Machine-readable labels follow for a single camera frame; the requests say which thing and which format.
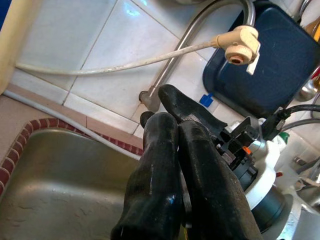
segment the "gloved hand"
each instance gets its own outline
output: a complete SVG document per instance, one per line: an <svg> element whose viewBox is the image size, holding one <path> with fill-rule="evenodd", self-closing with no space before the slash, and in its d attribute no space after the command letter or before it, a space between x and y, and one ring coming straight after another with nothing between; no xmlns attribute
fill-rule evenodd
<svg viewBox="0 0 320 240"><path fill-rule="evenodd" d="M212 142L226 125L171 85L159 96L169 113L141 116L144 154L111 240L177 239L184 213L180 167L192 206L188 239L261 240L243 189Z"/></svg>

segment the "red brick edge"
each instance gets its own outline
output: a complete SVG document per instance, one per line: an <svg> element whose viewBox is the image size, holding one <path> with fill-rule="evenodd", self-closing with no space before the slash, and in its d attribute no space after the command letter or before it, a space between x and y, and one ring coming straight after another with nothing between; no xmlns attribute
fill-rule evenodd
<svg viewBox="0 0 320 240"><path fill-rule="evenodd" d="M0 196L2 192L5 189L5 186L7 182L9 181L10 175L13 172L22 152L24 149L24 146L26 145L30 135L39 129L49 129L49 128L61 128L61 129L67 129L70 131L73 131L75 133L81 134L83 136L89 137L82 131L78 130L77 128L65 123L64 121L57 119L57 118L43 118L39 120L32 120L28 122L20 134L18 134L17 138L11 145L11 148L9 149L8 153L4 157L4 161L0 165ZM123 148L133 154L141 156L143 153L143 150L141 148L138 148L136 146L132 146L130 144L127 144L123 141L119 141L117 139L114 139L112 137L100 134L96 132L98 135L103 137L104 139L108 140L109 142L119 146L120 148Z"/></svg>

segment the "sink basin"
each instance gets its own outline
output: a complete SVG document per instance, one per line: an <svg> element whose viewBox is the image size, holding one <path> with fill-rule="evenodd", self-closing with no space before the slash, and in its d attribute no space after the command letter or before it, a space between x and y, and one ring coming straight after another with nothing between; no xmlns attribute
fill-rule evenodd
<svg viewBox="0 0 320 240"><path fill-rule="evenodd" d="M34 132L0 198L0 239L110 239L137 164L74 132Z"/></svg>

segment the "white hose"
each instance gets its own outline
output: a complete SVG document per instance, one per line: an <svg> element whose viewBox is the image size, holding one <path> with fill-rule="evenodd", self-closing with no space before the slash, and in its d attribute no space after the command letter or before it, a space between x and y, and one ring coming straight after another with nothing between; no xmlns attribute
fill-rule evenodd
<svg viewBox="0 0 320 240"><path fill-rule="evenodd" d="M33 107L35 109L38 109L46 114L49 114L55 118L58 118L58 119L61 119L62 121L66 122L67 124L75 127L76 129L79 129L80 131L82 131L83 133L87 134L88 136L90 136L91 138L97 140L98 142L104 144L104 145L107 145L108 147L112 148L113 150L116 150L117 152L120 152L130 158L133 158L135 160L139 160L140 157L136 154L133 154L132 152L129 152L115 144L113 144L112 142L109 142L108 140L104 139L103 137L99 136L98 134L96 134L95 132L89 130L88 128L82 126L81 124L77 123L76 121L72 120L71 118L57 112L57 111L54 111L46 106L43 106L35 101L32 101L30 99L27 99L23 96L20 96L12 91L9 91L9 90L5 90L3 95L11 98L11 99L14 99L16 101L19 101L23 104L26 104L30 107Z"/></svg>
<svg viewBox="0 0 320 240"><path fill-rule="evenodd" d="M19 63L19 62L16 63L15 66L21 70L38 72L43 74L51 74L51 75L85 76L85 75L95 75L95 74L106 74L106 73L134 69L134 68L146 66L149 64L158 63L164 60L175 58L180 55L195 52L200 49L215 47L215 44L216 43L214 43L213 41L206 41L197 45L192 45L192 46L182 48L180 50L172 51L160 56L155 56L145 60L131 62L125 65L114 66L114 67L103 67L103 68L83 69L83 70L62 70L62 69L53 69L49 67L29 65L29 64Z"/></svg>

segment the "metal faucet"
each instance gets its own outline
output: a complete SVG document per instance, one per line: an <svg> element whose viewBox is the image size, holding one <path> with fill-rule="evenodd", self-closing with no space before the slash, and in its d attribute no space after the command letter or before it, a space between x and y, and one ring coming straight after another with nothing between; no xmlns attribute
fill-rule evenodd
<svg viewBox="0 0 320 240"><path fill-rule="evenodd" d="M255 6L250 0L216 0L206 6L191 22L186 29L184 35L176 46L175 50L184 48L189 42L191 42L196 33L199 31L201 24L204 20L215 10L224 7L226 5L237 4L243 7L243 25L254 26L256 19ZM154 84L148 91L142 91L139 94L139 100L148 108L149 111L157 112L160 107L160 99L158 97L158 88L165 84L171 75L176 64L180 60L180 57L173 57L169 59L161 72L158 74Z"/></svg>

